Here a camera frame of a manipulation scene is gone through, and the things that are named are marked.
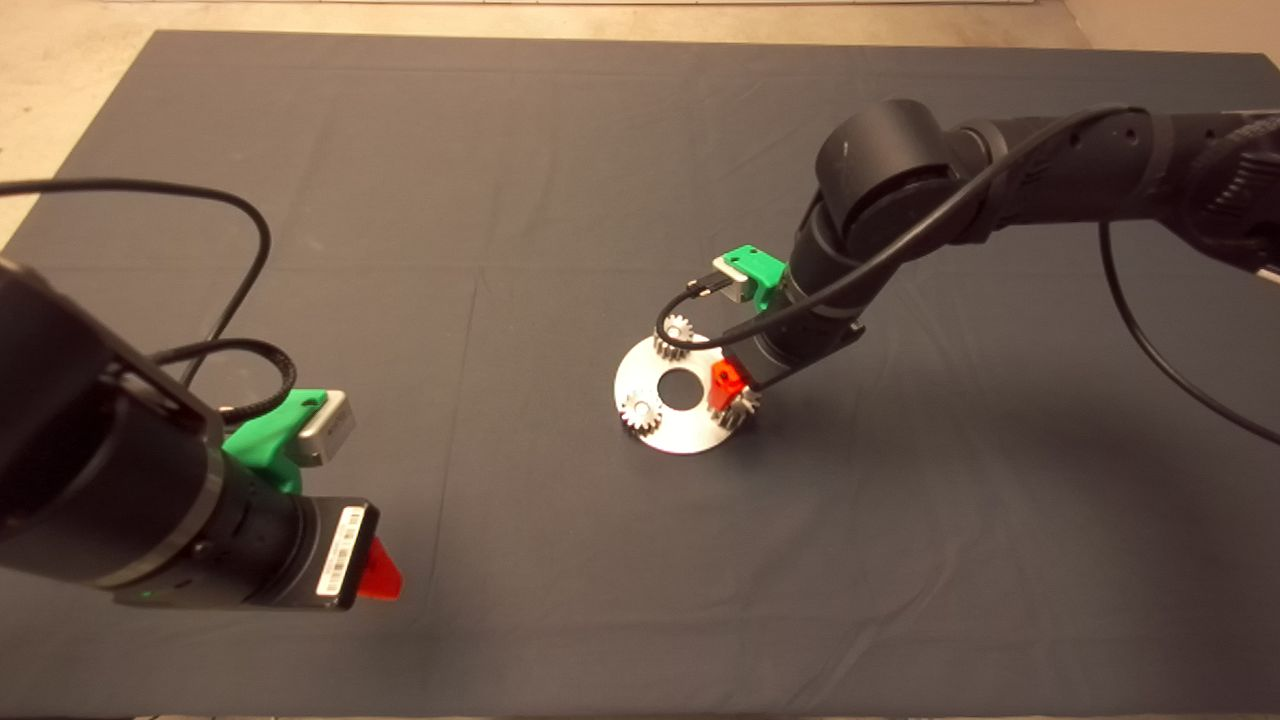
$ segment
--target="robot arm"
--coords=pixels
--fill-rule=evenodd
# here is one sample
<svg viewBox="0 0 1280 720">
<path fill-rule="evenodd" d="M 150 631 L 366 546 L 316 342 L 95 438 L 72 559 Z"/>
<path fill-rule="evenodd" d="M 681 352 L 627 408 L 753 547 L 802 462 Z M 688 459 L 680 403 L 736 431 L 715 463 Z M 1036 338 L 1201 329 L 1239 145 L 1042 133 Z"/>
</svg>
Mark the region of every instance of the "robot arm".
<svg viewBox="0 0 1280 720">
<path fill-rule="evenodd" d="M 1009 225 L 1155 219 L 1201 252 L 1280 282 L 1280 115 L 1132 109 L 1037 145 L 897 261 L 799 319 L 769 323 L 856 270 L 1053 122 L 975 120 L 943 131 L 908 100 L 846 120 L 818 154 L 818 192 L 767 309 L 730 333 L 764 329 L 726 343 L 726 359 L 753 389 L 769 387 L 854 342 L 859 316 L 902 261 L 983 242 Z"/>
</svg>

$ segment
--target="center hole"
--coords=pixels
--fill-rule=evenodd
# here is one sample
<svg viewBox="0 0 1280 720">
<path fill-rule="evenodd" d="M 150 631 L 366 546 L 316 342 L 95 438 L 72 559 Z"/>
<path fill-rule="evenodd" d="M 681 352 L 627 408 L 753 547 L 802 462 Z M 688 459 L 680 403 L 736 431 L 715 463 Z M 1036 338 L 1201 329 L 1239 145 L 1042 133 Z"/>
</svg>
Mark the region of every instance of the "center hole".
<svg viewBox="0 0 1280 720">
<path fill-rule="evenodd" d="M 684 368 L 667 370 L 658 378 L 658 397 L 672 410 L 692 410 L 703 401 L 703 382 Z"/>
</svg>

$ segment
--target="cable connector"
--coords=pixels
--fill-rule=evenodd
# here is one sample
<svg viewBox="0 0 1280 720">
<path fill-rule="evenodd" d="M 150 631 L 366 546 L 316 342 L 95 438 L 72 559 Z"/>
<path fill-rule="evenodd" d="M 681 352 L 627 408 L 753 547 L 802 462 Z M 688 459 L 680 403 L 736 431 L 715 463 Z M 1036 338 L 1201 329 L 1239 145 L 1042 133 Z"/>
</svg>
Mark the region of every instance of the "cable connector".
<svg viewBox="0 0 1280 720">
<path fill-rule="evenodd" d="M 698 279 L 689 281 L 685 287 L 689 288 L 691 293 L 690 297 L 707 297 L 708 295 L 719 292 L 731 284 L 733 284 L 733 278 L 716 270 L 714 273 L 708 273 Z"/>
<path fill-rule="evenodd" d="M 712 260 L 712 266 L 733 279 L 724 295 L 733 302 L 753 302 L 756 313 L 769 307 L 787 264 L 754 245 L 735 247 Z"/>
</svg>

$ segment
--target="black cable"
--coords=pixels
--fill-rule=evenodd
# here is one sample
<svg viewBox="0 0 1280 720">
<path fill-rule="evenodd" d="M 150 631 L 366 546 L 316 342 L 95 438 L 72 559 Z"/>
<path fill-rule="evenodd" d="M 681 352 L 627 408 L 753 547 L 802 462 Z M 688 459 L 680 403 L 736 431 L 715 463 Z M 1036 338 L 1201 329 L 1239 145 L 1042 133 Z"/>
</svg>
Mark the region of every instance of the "black cable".
<svg viewBox="0 0 1280 720">
<path fill-rule="evenodd" d="M 1196 398 L 1197 402 L 1208 407 L 1220 416 L 1234 423 L 1235 425 L 1258 436 L 1262 439 L 1271 441 L 1280 445 L 1280 432 L 1272 430 L 1265 425 L 1260 425 L 1253 420 L 1240 415 L 1235 410 L 1231 410 L 1226 405 L 1222 405 L 1215 400 L 1211 395 L 1203 389 L 1196 387 L 1185 375 L 1178 372 L 1176 368 L 1165 360 L 1165 356 L 1156 350 L 1156 346 L 1147 338 L 1147 333 L 1142 331 L 1142 325 L 1138 324 L 1138 319 L 1134 316 L 1133 310 L 1129 307 L 1129 301 L 1125 300 L 1124 290 L 1120 287 L 1120 277 L 1116 274 L 1115 256 L 1111 254 L 1111 224 L 1098 223 L 1098 250 L 1102 252 L 1102 270 L 1107 275 L 1107 287 L 1111 290 L 1111 300 L 1116 304 L 1116 310 L 1120 311 L 1120 318 L 1124 320 L 1124 327 L 1133 336 L 1133 340 L 1142 348 L 1143 354 L 1151 359 L 1152 363 L 1160 368 L 1169 379 L 1174 380 L 1174 384 L 1180 387 L 1187 395 Z"/>
<path fill-rule="evenodd" d="M 790 307 L 764 315 L 759 322 L 753 323 L 750 327 L 742 328 L 737 332 L 731 332 L 722 334 L 719 337 L 707 340 L 707 341 L 682 341 L 673 337 L 667 337 L 663 332 L 663 323 L 681 302 L 690 300 L 698 295 L 709 295 L 705 288 L 700 288 L 694 295 L 689 295 L 690 288 L 686 288 L 678 296 L 671 300 L 664 307 L 663 313 L 658 315 L 658 320 L 654 323 L 655 331 L 659 333 L 664 341 L 681 350 L 709 350 L 712 347 L 722 347 L 733 342 L 740 342 L 751 337 L 755 337 L 764 331 L 776 328 L 783 323 L 797 319 L 801 314 L 818 307 L 823 302 L 831 300 L 832 297 L 849 291 L 850 288 L 858 286 L 869 274 L 881 270 L 886 265 L 901 264 L 899 260 L 902 255 L 909 254 L 913 247 L 928 236 L 928 232 L 933 229 L 938 223 L 948 219 L 956 210 L 964 206 L 965 202 L 973 200 L 978 193 L 984 192 L 987 187 L 996 179 L 1001 173 L 1009 170 L 1015 163 L 1020 161 L 1027 155 L 1039 150 L 1044 143 L 1056 140 L 1064 135 L 1068 135 L 1085 123 L 1092 123 L 1094 120 L 1116 115 L 1119 113 L 1146 113 L 1143 108 L 1134 108 L 1130 105 L 1100 105 L 1096 108 L 1089 108 L 1074 113 L 1048 126 L 1044 126 L 1034 135 L 1027 138 L 1025 142 L 1011 149 L 1005 156 L 1000 158 L 991 165 L 987 165 L 980 173 L 966 182 L 960 190 L 947 197 L 941 205 L 938 205 L 932 213 L 925 215 L 920 222 L 911 225 L 910 229 L 904 232 L 888 243 L 883 250 L 873 255 L 869 260 L 859 265 L 856 269 L 850 270 L 847 274 L 842 275 L 836 282 L 822 288 L 820 291 L 810 295 Z"/>
<path fill-rule="evenodd" d="M 141 192 L 147 195 L 195 197 L 223 202 L 248 215 L 250 220 L 253 222 L 253 227 L 257 228 L 257 252 L 253 255 L 253 261 L 250 264 L 248 270 L 244 272 L 244 277 L 236 287 L 236 292 L 232 293 L 230 300 L 223 306 L 223 311 L 218 315 L 218 320 L 214 322 L 212 329 L 205 336 L 206 341 L 221 337 L 223 331 L 227 329 L 232 318 L 236 316 L 236 311 L 244 302 L 248 291 L 253 288 L 253 283 L 262 273 L 262 266 L 266 265 L 268 255 L 271 252 L 271 228 L 266 224 L 266 218 L 262 217 L 262 213 L 248 200 L 223 190 L 136 178 L 59 178 L 0 182 L 0 197 L 35 193 L 51 195 L 59 192 Z M 183 370 L 179 382 L 184 387 L 191 387 L 191 382 L 196 378 L 196 372 L 200 370 L 204 360 L 202 355 L 196 356 Z"/>
<path fill-rule="evenodd" d="M 284 398 L 288 397 L 289 391 L 293 389 L 293 384 L 298 382 L 298 369 L 293 364 L 293 360 L 291 360 L 283 350 L 270 342 L 252 338 L 229 337 L 193 342 L 180 347 L 161 350 L 151 356 L 151 361 L 156 365 L 169 365 L 173 363 L 182 363 L 184 360 L 204 359 L 214 352 L 223 352 L 227 350 L 252 352 L 259 357 L 266 359 L 269 363 L 275 365 L 276 370 L 280 372 L 280 388 L 269 397 L 248 405 L 239 405 L 218 411 L 223 416 L 223 421 L 228 425 L 243 423 L 244 420 L 252 420 L 253 418 L 266 415 L 271 410 L 275 410 L 282 402 L 284 402 Z"/>
</svg>

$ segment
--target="barcode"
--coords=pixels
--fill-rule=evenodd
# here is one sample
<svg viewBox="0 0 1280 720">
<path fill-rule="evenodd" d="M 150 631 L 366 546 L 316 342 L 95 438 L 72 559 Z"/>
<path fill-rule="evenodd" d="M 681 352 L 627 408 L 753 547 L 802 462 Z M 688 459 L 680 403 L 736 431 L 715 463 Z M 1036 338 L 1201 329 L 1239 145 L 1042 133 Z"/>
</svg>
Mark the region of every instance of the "barcode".
<svg viewBox="0 0 1280 720">
<path fill-rule="evenodd" d="M 328 557 L 325 557 L 324 571 L 320 573 L 316 594 L 333 597 L 342 591 L 342 580 L 347 577 L 351 552 L 356 547 L 356 537 L 360 536 L 360 525 L 364 521 L 364 507 L 353 505 L 342 510 L 342 516 L 338 518 L 338 532 L 333 534 L 333 543 L 329 546 Z"/>
</svg>

